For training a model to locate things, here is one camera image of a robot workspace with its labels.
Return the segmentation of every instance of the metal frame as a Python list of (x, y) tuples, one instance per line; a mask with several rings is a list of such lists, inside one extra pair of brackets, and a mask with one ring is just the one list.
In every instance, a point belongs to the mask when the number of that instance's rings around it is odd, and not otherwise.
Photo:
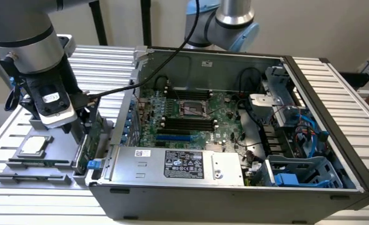
[[(167, 48), (152, 48), (151, 51), (172, 51)], [(364, 162), (357, 156), (356, 151), (347, 139), (337, 123), (335, 122), (328, 109), (319, 95), (307, 80), (302, 69), (290, 56), (282, 55), (263, 55), (250, 53), (232, 53), (220, 51), (200, 51), (186, 50), (186, 53), (204, 53), (220, 55), (243, 55), (250, 57), (262, 57), (271, 59), (280, 59), (286, 63), (291, 77), (296, 83), (298, 89), (303, 98), (308, 102), (319, 124), (325, 127), (331, 132), (331, 145), (337, 151), (337, 157), (341, 162), (347, 162), (347, 172), (351, 179), (357, 185), (357, 189), (323, 189), (323, 188), (287, 188), (287, 187), (231, 187), (231, 186), (214, 186), (214, 185), (180, 185), (172, 184), (167, 186), (164, 183), (139, 183), (139, 182), (119, 182), (115, 183), (113, 179), (115, 163), (118, 160), (121, 148), (114, 147), (110, 152), (110, 160), (106, 163), (102, 179), (93, 180), (93, 171), (90, 171), (87, 183), (90, 184), (91, 191), (105, 208), (109, 217), (114, 219), (146, 219), (146, 220), (183, 220), (183, 221), (220, 221), (220, 222), (271, 222), (271, 223), (316, 223), (320, 219), (329, 216), (335, 211), (349, 208), (361, 209), (363, 206), (369, 204), (369, 170)], [(167, 208), (167, 205), (175, 204), (175, 200), (186, 201), (192, 197), (198, 197), (198, 203), (204, 209), (204, 214), (199, 215), (196, 210), (187, 209), (183, 205), (176, 205)], [(139, 207), (142, 199), (147, 199), (146, 204), (154, 202), (154, 207)], [(254, 199), (254, 204), (247, 208), (239, 207), (247, 201)], [(274, 218), (254, 218), (248, 216), (248, 212), (254, 211), (259, 215), (264, 215), (266, 211), (262, 209), (262, 202), (270, 204), (271, 213), (282, 215)], [(234, 209), (230, 213), (216, 215), (215, 212), (220, 211), (220, 205), (224, 204)], [(300, 211), (302, 215), (294, 215), (292, 212)], [(187, 211), (194, 216), (186, 217), (184, 214), (178, 212)]]

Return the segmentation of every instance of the black cable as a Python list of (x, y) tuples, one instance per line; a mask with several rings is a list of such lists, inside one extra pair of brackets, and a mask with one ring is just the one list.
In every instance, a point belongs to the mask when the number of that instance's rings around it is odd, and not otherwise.
[(118, 88), (118, 89), (114, 89), (114, 90), (110, 90), (110, 91), (106, 91), (103, 93), (99, 93), (99, 94), (95, 94), (95, 95), (90, 95), (90, 98), (91, 99), (95, 99), (95, 98), (101, 98), (106, 95), (110, 95), (110, 94), (114, 94), (117, 92), (121, 92), (121, 91), (125, 91), (125, 90), (130, 90), (130, 89), (134, 89), (134, 88), (139, 88), (141, 86), (146, 85), (146, 83), (154, 78), (154, 76), (160, 72), (160, 70), (164, 68), (164, 66), (168, 64), (168, 62), (174, 59), (174, 57), (179, 54), (180, 50), (183, 50), (186, 44), (188, 43), (194, 33), (195, 33), (195, 30), (196, 30), (196, 26), (198, 26), (198, 22), (199, 22), (199, 16), (200, 16), (200, 0), (196, 0), (196, 6), (198, 6), (198, 13), (196, 13), (196, 18), (195, 18), (195, 23), (194, 23), (194, 27), (192, 27), (192, 30), (190, 32), (190, 35), (188, 37), (186, 38), (183, 44), (180, 45), (180, 47), (176, 49), (176, 51), (172, 53), (172, 55), (168, 57), (168, 59), (162, 63), (162, 65), (158, 67), (158, 69), (152, 72), (152, 74), (142, 81), (139, 82), (138, 84), (135, 85), (130, 85), (130, 86), (126, 86), (123, 88)]
[(168, 78), (168, 76), (167, 76), (166, 74), (159, 75), (159, 76), (155, 78), (155, 81), (154, 81), (154, 90), (156, 90), (156, 88), (158, 88), (158, 81), (159, 81), (159, 79), (163, 78), (163, 77), (164, 77), (167, 80), (170, 80), (170, 78)]
[(242, 135), (236, 138), (235, 142), (236, 142), (236, 144), (238, 144), (239, 146), (242, 146), (242, 147), (252, 147), (252, 146), (255, 146), (255, 145), (258, 145), (258, 144), (263, 144), (263, 142), (258, 142), (258, 143), (254, 143), (254, 144), (251, 144), (251, 145), (243, 145), (243, 144), (239, 143), (239, 138), (240, 138), (240, 137), (242, 137)]
[(239, 73), (239, 94), (242, 94), (242, 77), (243, 77), (243, 74), (246, 73), (246, 71), (248, 71), (250, 69), (258, 71), (260, 73), (260, 76), (263, 75), (262, 71), (255, 67), (244, 68), (240, 71), (240, 73)]

